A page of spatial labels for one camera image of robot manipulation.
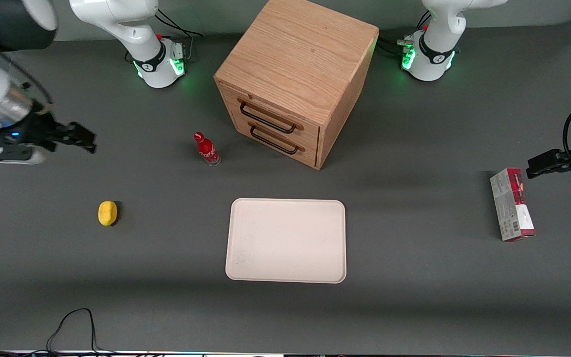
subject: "red and white box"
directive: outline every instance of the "red and white box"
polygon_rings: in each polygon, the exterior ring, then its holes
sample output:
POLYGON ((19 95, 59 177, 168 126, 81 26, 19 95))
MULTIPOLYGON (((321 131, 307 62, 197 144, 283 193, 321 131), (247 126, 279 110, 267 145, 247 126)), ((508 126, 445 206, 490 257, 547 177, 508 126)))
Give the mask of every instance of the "red and white box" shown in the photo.
POLYGON ((490 178, 501 240, 518 241, 535 235, 532 219, 523 198, 521 169, 509 168, 490 178))

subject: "coca-cola bottle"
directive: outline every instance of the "coca-cola bottle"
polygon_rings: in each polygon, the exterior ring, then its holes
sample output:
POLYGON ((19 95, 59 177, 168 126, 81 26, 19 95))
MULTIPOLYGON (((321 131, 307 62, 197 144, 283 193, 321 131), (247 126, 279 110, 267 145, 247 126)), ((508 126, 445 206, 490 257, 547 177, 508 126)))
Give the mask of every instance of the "coca-cola bottle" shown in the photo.
POLYGON ((217 166, 222 162, 222 158, 220 158, 211 140, 205 138, 199 131, 193 135, 193 138, 197 142, 197 151, 200 152, 200 155, 202 155, 202 158, 209 166, 217 166))

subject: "bottle cap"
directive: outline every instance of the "bottle cap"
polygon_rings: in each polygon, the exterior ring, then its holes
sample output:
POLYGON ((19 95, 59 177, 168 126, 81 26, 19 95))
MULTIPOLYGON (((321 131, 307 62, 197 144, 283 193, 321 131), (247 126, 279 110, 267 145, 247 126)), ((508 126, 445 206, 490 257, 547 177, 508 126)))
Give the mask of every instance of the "bottle cap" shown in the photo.
POLYGON ((204 135, 202 133, 200 133, 199 131, 197 133, 193 134, 193 138, 197 142, 203 142, 204 141, 204 135))

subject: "gray table surface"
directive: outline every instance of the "gray table surface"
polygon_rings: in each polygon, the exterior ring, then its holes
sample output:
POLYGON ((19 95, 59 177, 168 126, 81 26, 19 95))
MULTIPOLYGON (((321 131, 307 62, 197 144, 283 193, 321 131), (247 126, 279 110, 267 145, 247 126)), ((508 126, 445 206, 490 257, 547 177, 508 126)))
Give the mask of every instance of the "gray table surface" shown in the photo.
MULTIPOLYGON (((537 237, 514 243, 499 239, 488 184, 560 147, 571 23, 469 29, 435 83, 374 55, 320 172, 236 133, 212 75, 237 39, 196 39, 188 76, 163 90, 118 41, 15 55, 98 152, 0 165, 0 349, 41 348, 89 307, 113 350, 571 356, 571 174, 526 181, 537 237), (195 152, 198 130, 219 167, 195 152), (238 197, 342 201, 346 280, 229 280, 238 197), (113 228, 97 221, 106 199, 123 205, 113 228)), ((88 344, 81 314, 55 348, 88 344)))

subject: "plastic tray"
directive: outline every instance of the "plastic tray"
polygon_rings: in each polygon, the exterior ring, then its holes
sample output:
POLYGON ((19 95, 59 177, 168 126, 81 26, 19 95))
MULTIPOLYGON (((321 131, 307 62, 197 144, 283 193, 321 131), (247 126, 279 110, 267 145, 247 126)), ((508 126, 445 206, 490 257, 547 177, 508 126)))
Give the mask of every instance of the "plastic tray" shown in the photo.
POLYGON ((240 198, 230 209, 232 280, 340 283, 347 273, 345 207, 320 199, 240 198))

